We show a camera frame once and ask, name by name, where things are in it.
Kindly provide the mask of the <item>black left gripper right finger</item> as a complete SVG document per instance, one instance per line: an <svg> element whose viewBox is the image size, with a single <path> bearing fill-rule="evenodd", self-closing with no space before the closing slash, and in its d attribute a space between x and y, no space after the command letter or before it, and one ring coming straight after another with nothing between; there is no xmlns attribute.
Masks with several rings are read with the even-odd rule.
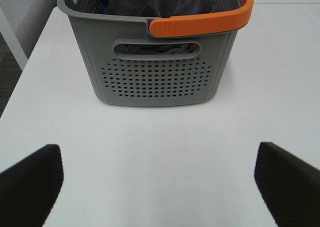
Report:
<svg viewBox="0 0 320 227"><path fill-rule="evenodd" d="M254 180L279 227L320 225L320 171L272 142L261 142Z"/></svg>

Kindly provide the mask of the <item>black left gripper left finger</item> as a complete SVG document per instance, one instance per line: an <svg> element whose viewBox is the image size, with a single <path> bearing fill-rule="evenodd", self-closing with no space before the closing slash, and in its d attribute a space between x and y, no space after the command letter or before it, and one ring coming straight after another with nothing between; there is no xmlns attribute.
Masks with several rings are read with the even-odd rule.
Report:
<svg viewBox="0 0 320 227"><path fill-rule="evenodd" d="M0 174L0 225L42 227L64 181L60 147L47 144Z"/></svg>

